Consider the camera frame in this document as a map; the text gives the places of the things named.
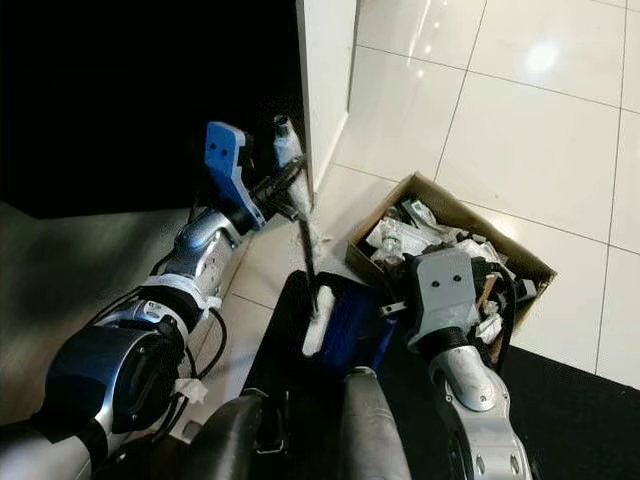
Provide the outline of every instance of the cardboard box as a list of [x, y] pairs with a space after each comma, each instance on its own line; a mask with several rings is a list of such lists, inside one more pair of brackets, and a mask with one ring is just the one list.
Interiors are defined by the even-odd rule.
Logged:
[[517, 327], [525, 319], [533, 303], [538, 301], [549, 286], [556, 276], [556, 272], [526, 248], [500, 233], [493, 225], [456, 200], [445, 189], [418, 172], [400, 182], [358, 227], [347, 245], [347, 265], [370, 285], [377, 288], [385, 287], [384, 272], [369, 259], [359, 248], [359, 245], [364, 242], [364, 239], [384, 216], [387, 208], [398, 203], [400, 199], [411, 195], [420, 199], [431, 209], [438, 223], [464, 228], [486, 237], [498, 253], [508, 257], [507, 267], [518, 278], [528, 278], [535, 282], [538, 296], [526, 306], [518, 308], [516, 313]]

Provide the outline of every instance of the dark background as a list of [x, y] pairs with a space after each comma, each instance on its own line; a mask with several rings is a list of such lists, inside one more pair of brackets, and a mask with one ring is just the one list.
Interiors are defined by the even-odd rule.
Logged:
[[260, 176], [303, 111], [295, 0], [2, 2], [0, 195], [30, 215], [188, 206], [208, 121], [255, 136]]

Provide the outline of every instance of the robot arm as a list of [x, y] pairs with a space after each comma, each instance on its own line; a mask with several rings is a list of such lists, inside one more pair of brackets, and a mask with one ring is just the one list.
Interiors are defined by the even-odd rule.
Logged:
[[0, 429], [0, 479], [88, 479], [132, 432], [167, 411], [189, 335], [212, 309], [235, 249], [282, 205], [301, 172], [292, 162], [249, 191], [244, 133], [207, 127], [205, 162], [221, 211], [208, 209], [178, 233], [161, 275], [101, 313], [59, 350], [45, 400], [27, 421]]
[[456, 249], [423, 255], [413, 276], [418, 322], [409, 347], [436, 386], [453, 478], [530, 480], [525, 448], [509, 422], [509, 392], [467, 342], [477, 316], [471, 259]]

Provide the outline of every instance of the black mat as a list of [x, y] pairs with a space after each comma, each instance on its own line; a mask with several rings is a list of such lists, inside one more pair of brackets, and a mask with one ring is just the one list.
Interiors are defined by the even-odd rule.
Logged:
[[[321, 275], [322, 283], [348, 282]], [[284, 472], [273, 476], [335, 478], [342, 384], [297, 353], [308, 323], [304, 291], [304, 274], [291, 274], [245, 385], [274, 396], [290, 392], [290, 454], [277, 465]], [[425, 366], [407, 351], [400, 328], [378, 377], [413, 478], [449, 478], [447, 436]], [[503, 377], [512, 397], [512, 424], [543, 480], [640, 478], [640, 392], [515, 347]], [[264, 478], [274, 465], [259, 460], [255, 467], [256, 478]]]

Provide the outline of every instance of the white wall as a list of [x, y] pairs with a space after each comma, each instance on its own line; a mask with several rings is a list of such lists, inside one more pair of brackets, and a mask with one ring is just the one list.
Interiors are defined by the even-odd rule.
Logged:
[[298, 0], [307, 154], [316, 191], [347, 120], [357, 0]]

